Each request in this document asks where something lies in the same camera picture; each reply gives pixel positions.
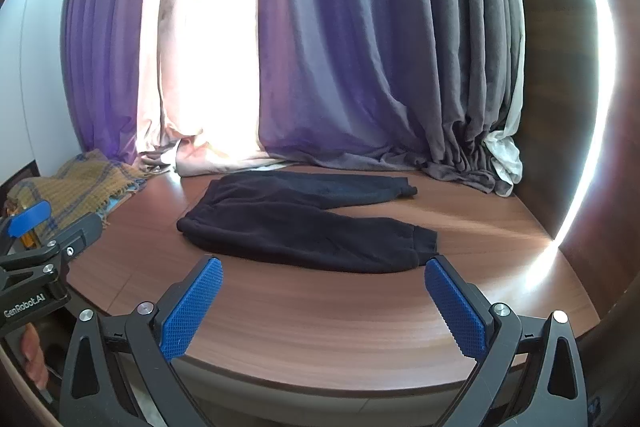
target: black sweatpants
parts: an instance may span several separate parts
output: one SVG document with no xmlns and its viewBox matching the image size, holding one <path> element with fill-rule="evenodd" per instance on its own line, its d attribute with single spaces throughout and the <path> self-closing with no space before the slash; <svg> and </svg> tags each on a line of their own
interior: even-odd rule
<svg viewBox="0 0 640 427">
<path fill-rule="evenodd" d="M 416 193 L 407 178 L 391 176 L 238 172 L 213 180 L 177 226 L 213 253 L 321 270 L 397 272 L 424 265 L 436 253 L 433 230 L 326 209 Z"/>
</svg>

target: blue gripper pad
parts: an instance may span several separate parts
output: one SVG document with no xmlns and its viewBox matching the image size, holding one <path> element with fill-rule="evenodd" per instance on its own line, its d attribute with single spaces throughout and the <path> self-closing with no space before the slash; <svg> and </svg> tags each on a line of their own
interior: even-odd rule
<svg viewBox="0 0 640 427">
<path fill-rule="evenodd" d="M 51 205 L 49 201 L 40 201 L 27 208 L 17 216 L 11 218 L 9 223 L 9 237 L 21 237 L 30 230 L 33 230 L 51 215 Z"/>
<path fill-rule="evenodd" d="M 166 360 L 181 357 L 222 286 L 222 263 L 210 259 L 164 322 L 160 350 Z"/>
<path fill-rule="evenodd" d="M 462 354 L 476 361 L 484 359 L 484 323 L 436 259 L 424 267 L 424 285 Z"/>
</svg>

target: sheer white curtain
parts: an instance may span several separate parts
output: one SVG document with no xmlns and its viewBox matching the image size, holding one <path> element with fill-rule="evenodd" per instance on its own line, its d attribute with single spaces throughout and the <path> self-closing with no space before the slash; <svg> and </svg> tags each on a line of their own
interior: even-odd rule
<svg viewBox="0 0 640 427">
<path fill-rule="evenodd" d="M 257 0 L 143 0 L 142 26 L 138 151 L 180 140 L 182 176 L 278 162 L 258 141 Z"/>
</svg>

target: wooden tabletop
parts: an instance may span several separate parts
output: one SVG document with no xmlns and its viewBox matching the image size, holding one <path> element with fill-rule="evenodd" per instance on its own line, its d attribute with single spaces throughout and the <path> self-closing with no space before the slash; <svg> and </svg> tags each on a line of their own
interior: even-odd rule
<svg viewBox="0 0 640 427">
<path fill-rule="evenodd" d="M 520 200 L 417 172 L 387 174 L 407 176 L 418 195 L 337 212 L 436 230 L 440 252 L 460 275 L 521 315 L 546 317 L 562 309 L 576 335 L 597 323 L 562 254 L 541 259 L 550 240 Z M 158 299 L 203 255 L 175 222 L 212 177 L 151 179 L 71 263 L 68 281 L 113 315 Z M 310 393 L 394 396 L 464 380 L 474 365 L 460 354 L 424 289 L 422 269 L 361 275 L 219 258 L 222 289 L 187 352 L 212 371 Z"/>
</svg>

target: silver bolt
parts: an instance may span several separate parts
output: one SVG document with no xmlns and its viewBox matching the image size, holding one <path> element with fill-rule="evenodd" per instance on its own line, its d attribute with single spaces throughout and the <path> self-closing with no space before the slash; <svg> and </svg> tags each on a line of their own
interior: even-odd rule
<svg viewBox="0 0 640 427">
<path fill-rule="evenodd" d="M 566 313 L 560 310 L 554 311 L 554 318 L 556 322 L 559 322 L 561 324 L 565 324 L 569 320 L 569 317 L 566 316 Z"/>
<path fill-rule="evenodd" d="M 148 315 L 154 310 L 154 304 L 151 302 L 142 302 L 136 308 L 140 315 Z"/>
<path fill-rule="evenodd" d="M 92 318 L 94 318 L 94 311 L 93 310 L 82 310 L 80 312 L 80 320 L 82 322 L 87 322 L 90 321 Z"/>
<path fill-rule="evenodd" d="M 494 304 L 494 312 L 498 317 L 506 317 L 511 313 L 511 310 L 506 304 L 498 303 Z"/>
</svg>

